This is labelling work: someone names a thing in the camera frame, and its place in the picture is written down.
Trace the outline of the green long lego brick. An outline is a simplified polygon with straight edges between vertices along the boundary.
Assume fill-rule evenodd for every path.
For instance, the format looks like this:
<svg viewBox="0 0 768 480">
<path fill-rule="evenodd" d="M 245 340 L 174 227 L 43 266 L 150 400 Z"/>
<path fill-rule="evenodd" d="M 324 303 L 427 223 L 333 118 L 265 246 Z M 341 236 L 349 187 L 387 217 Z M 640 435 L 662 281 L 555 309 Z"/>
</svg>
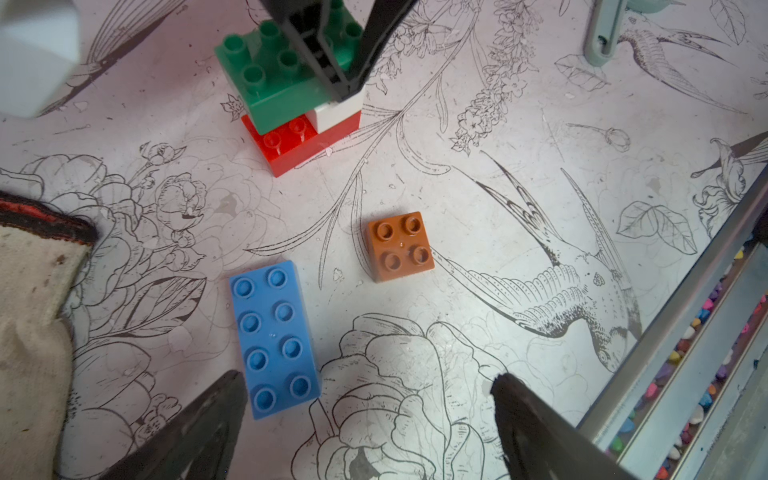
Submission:
<svg viewBox="0 0 768 480">
<path fill-rule="evenodd" d="M 266 134 L 333 95 L 284 33 L 303 33 L 319 23 L 323 1 L 269 1 L 280 10 L 247 34 L 229 34 L 214 49 L 227 79 L 257 132 Z"/>
</svg>

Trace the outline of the white square lego brick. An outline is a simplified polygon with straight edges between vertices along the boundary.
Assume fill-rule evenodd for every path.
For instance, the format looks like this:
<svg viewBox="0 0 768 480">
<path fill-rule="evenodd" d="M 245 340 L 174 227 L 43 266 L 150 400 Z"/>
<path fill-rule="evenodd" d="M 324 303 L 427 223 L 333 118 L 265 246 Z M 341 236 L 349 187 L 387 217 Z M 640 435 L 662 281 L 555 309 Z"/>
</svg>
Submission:
<svg viewBox="0 0 768 480">
<path fill-rule="evenodd" d="M 363 108 L 365 98 L 365 89 L 361 89 L 347 100 L 326 102 L 308 111 L 305 116 L 317 133 L 323 133 L 359 113 Z"/>
</svg>

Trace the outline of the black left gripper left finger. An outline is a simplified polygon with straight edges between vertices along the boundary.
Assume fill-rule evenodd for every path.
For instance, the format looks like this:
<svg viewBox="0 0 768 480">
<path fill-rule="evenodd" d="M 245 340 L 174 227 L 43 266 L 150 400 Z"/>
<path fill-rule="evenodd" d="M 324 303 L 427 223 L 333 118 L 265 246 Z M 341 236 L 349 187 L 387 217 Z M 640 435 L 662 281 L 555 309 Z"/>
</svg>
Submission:
<svg viewBox="0 0 768 480">
<path fill-rule="evenodd" d="M 104 479 L 225 479 L 247 404 L 243 374 L 224 373 Z"/>
</svg>

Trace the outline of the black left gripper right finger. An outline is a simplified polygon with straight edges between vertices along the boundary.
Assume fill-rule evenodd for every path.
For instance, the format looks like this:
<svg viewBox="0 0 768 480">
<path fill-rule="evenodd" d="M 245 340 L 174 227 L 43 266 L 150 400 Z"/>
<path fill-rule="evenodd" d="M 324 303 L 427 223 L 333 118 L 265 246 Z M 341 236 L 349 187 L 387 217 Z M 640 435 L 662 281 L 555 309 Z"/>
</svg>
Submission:
<svg viewBox="0 0 768 480">
<path fill-rule="evenodd" d="M 491 387 L 503 458 L 513 479 L 630 479 L 632 475 L 510 373 Z"/>
</svg>

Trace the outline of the orange square lego brick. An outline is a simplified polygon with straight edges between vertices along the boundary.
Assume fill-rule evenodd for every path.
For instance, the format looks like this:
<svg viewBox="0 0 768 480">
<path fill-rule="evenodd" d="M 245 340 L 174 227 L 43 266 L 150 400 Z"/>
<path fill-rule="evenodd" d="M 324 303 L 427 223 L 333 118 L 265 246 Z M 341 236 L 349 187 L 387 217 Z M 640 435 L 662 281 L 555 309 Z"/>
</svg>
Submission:
<svg viewBox="0 0 768 480">
<path fill-rule="evenodd" d="M 385 282 L 435 268 L 420 212 L 370 221 L 365 229 L 373 279 Z"/>
</svg>

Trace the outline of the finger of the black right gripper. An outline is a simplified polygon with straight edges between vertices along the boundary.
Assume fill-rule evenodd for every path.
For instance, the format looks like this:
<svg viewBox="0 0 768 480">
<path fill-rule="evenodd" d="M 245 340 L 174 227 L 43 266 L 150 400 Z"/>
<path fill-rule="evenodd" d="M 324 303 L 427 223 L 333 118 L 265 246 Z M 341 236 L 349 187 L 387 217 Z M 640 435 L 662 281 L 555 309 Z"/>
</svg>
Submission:
<svg viewBox="0 0 768 480">
<path fill-rule="evenodd" d="M 346 74 L 344 98 L 356 95 L 368 80 L 387 41 L 412 10 L 416 0 L 376 0 L 358 51 Z"/>
<path fill-rule="evenodd" d="M 262 5 L 332 98 L 346 99 L 351 41 L 344 31 L 351 15 L 344 2 L 264 0 Z"/>
</svg>

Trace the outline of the red long lego brick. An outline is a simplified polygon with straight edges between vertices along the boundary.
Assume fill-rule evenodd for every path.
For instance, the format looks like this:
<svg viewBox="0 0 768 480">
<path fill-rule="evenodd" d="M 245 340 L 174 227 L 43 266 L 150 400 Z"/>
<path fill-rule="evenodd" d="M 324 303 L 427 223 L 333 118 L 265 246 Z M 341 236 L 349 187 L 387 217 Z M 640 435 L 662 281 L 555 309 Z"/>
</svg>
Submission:
<svg viewBox="0 0 768 480">
<path fill-rule="evenodd" d="M 360 119 L 361 113 L 357 112 L 329 130 L 318 133 L 308 118 L 302 115 L 266 134 L 259 134 L 248 115 L 241 117 L 274 177 L 282 176 L 354 133 L 359 128 Z"/>
</svg>

